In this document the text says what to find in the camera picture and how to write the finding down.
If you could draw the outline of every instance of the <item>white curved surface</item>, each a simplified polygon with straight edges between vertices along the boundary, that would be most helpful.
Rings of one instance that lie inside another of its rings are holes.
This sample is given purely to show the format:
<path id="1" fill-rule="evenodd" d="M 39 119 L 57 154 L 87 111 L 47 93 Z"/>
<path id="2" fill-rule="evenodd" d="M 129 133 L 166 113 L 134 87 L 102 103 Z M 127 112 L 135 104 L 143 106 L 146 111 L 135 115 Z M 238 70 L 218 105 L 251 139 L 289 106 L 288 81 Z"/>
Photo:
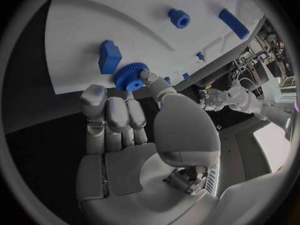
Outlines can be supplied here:
<path id="1" fill-rule="evenodd" d="M 171 8 L 190 15 L 186 28 L 170 22 Z M 98 49 L 105 40 L 113 40 L 120 49 L 117 69 L 144 62 L 176 85 L 184 73 L 192 75 L 245 41 L 218 18 L 223 8 L 250 33 L 263 16 L 250 0 L 53 0 L 45 49 L 55 93 L 81 91 L 90 84 L 115 86 L 113 75 L 102 75 L 98 67 Z M 205 61 L 196 57 L 198 52 Z"/>

